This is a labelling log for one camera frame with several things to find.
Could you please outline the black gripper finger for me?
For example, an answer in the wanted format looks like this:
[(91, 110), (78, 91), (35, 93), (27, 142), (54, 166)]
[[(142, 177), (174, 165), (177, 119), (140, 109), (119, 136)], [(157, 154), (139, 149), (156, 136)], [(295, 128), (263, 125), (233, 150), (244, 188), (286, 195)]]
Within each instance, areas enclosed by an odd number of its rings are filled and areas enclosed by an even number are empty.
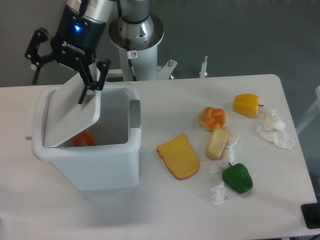
[(53, 52), (43, 56), (40, 56), (38, 54), (38, 50), (41, 43), (45, 43), (51, 38), (52, 36), (49, 34), (49, 32), (45, 28), (41, 27), (39, 29), (36, 29), (25, 51), (25, 54), (24, 54), (25, 58), (30, 60), (31, 64), (35, 66), (35, 73), (32, 79), (33, 85), (37, 83), (42, 67), (45, 64), (55, 60), (55, 56)]
[(100, 72), (99, 78), (96, 81), (92, 78), (90, 68), (88, 66), (84, 67), (82, 60), (79, 57), (75, 58), (75, 63), (84, 84), (84, 88), (78, 100), (78, 104), (81, 105), (87, 94), (87, 90), (101, 91), (104, 88), (111, 61), (109, 59), (103, 59), (96, 63), (96, 67)]

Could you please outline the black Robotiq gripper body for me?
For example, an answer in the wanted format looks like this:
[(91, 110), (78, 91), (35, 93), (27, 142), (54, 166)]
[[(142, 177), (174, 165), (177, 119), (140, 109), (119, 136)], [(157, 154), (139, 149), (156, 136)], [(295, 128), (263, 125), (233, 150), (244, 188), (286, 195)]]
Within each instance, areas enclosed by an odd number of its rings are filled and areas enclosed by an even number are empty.
[(76, 71), (80, 69), (78, 61), (87, 68), (95, 61), (105, 27), (105, 22), (79, 19), (77, 12), (66, 5), (57, 32), (50, 40), (55, 60)]

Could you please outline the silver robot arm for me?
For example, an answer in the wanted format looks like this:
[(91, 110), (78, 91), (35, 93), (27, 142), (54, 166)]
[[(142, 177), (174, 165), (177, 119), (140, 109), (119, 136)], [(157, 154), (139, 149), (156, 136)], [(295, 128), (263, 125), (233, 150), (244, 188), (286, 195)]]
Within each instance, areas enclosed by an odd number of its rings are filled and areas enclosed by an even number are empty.
[(158, 78), (158, 45), (164, 36), (162, 21), (150, 12), (147, 0), (69, 0), (55, 35), (37, 29), (25, 57), (35, 66), (33, 83), (41, 68), (57, 61), (77, 71), (87, 91), (101, 91), (110, 68), (109, 60), (97, 60), (96, 49), (104, 30), (117, 47), (123, 79), (148, 81)]

